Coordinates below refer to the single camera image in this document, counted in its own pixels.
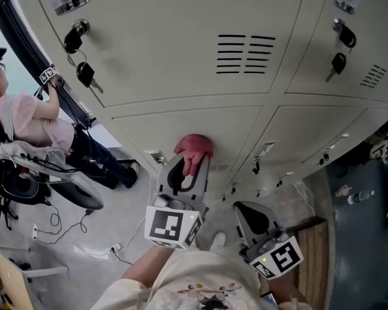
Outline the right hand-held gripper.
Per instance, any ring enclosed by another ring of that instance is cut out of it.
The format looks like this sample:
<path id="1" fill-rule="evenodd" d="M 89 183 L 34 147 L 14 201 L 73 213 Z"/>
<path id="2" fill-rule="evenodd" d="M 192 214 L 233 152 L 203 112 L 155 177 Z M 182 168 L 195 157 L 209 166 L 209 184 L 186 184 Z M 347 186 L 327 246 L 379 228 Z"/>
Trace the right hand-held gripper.
<path id="1" fill-rule="evenodd" d="M 251 201 L 234 203 L 239 236 L 245 244 L 243 260 L 267 280 L 280 278 L 303 261 L 295 236 L 279 227 L 279 219 L 270 208 Z"/>

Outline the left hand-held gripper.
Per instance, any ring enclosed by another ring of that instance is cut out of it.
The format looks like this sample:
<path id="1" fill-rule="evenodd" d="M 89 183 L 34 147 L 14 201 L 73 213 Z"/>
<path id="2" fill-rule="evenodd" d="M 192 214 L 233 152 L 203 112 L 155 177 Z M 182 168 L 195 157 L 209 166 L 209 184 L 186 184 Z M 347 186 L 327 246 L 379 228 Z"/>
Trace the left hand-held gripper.
<path id="1" fill-rule="evenodd" d="M 184 155 L 175 155 L 160 171 L 153 203 L 147 206 L 144 236 L 172 249 L 193 245 L 208 211 L 204 203 L 210 159 L 204 155 L 195 176 L 184 176 Z"/>

